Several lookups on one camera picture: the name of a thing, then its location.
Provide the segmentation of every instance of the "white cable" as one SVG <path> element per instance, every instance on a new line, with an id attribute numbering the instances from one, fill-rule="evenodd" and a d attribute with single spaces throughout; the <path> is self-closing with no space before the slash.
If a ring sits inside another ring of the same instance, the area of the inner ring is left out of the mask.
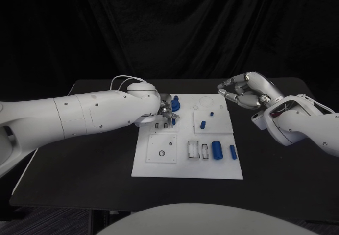
<path id="1" fill-rule="evenodd" d="M 142 78 L 139 78 L 139 77 L 132 77 L 132 76 L 127 76 L 127 75 L 120 75 L 120 76 L 116 76 L 116 77 L 113 78 L 113 80 L 111 80 L 111 85 L 113 85 L 113 82 L 114 82 L 116 78 L 119 78 L 119 77 L 129 77 L 129 78 L 134 78 L 134 79 L 137 79 L 137 80 L 140 80 L 140 81 L 146 82 L 146 81 L 145 81 Z"/>
<path id="2" fill-rule="evenodd" d="M 331 113 L 336 113 L 328 106 L 325 106 L 323 104 L 321 104 L 318 101 L 315 101 L 309 96 L 306 96 L 306 94 L 299 94 L 297 97 L 306 99 L 313 105 L 315 103 L 323 108 L 326 109 Z"/>
<path id="3" fill-rule="evenodd" d="M 123 81 L 123 83 L 120 84 L 119 90 L 120 90 L 123 84 L 126 83 L 126 81 L 129 81 L 129 80 L 132 80 L 132 79 L 136 79 L 136 80 L 139 80 L 140 82 L 146 82 L 146 81 L 145 81 L 142 78 L 139 78 L 139 77 L 130 77 L 130 78 L 127 78 L 127 79 Z"/>

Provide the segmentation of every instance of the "black curtain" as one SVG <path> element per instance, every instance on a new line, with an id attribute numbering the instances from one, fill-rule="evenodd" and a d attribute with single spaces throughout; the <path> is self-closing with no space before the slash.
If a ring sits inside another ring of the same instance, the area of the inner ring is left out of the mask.
<path id="1" fill-rule="evenodd" d="M 68 94 L 78 79 L 299 77 L 339 111 L 339 1 L 2 2 L 2 100 Z"/>

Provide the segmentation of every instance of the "floor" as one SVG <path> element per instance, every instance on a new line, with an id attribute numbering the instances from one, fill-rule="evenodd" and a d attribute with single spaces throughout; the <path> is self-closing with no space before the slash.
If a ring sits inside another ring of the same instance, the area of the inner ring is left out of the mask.
<path id="1" fill-rule="evenodd" d="M 19 208 L 26 218 L 10 222 L 0 221 L 0 235 L 87 235 L 90 211 L 59 208 Z M 306 223 L 287 220 L 322 235 L 339 235 L 339 225 Z"/>

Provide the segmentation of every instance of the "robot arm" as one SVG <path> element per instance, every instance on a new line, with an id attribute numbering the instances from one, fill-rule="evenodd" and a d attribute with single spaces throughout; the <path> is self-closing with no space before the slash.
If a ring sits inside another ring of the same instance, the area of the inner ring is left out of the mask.
<path id="1" fill-rule="evenodd" d="M 238 94 L 222 89 L 231 84 L 235 84 Z M 261 130 L 269 130 L 280 144 L 289 146 L 310 138 L 329 154 L 339 156 L 339 114 L 332 109 L 305 95 L 284 97 L 276 85 L 256 72 L 233 77 L 218 89 L 220 94 L 241 107 L 257 109 L 266 106 L 267 109 L 253 116 L 253 122 Z M 315 103 L 331 114 L 323 114 Z"/>
<path id="2" fill-rule="evenodd" d="M 103 91 L 23 102 L 0 102 L 0 177 L 39 147 L 67 138 L 155 121 L 172 113 L 166 97 L 149 83 L 123 91 Z"/>

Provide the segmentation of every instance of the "black table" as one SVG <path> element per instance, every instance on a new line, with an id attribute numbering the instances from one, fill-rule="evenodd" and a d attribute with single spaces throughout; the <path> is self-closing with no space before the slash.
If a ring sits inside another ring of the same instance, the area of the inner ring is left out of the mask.
<path id="1" fill-rule="evenodd" d="M 183 94 L 215 93 L 221 81 L 150 82 L 160 92 Z M 312 97 L 300 79 L 271 81 L 286 95 Z M 80 80 L 71 95 L 108 87 L 110 80 Z M 139 132 L 132 125 L 44 146 L 12 196 L 12 205 L 140 211 L 172 203 L 212 203 L 277 217 L 339 221 L 339 158 L 328 155 L 310 140 L 289 147 L 280 145 L 251 122 L 257 111 L 231 102 L 228 109 L 244 180 L 132 177 Z"/>

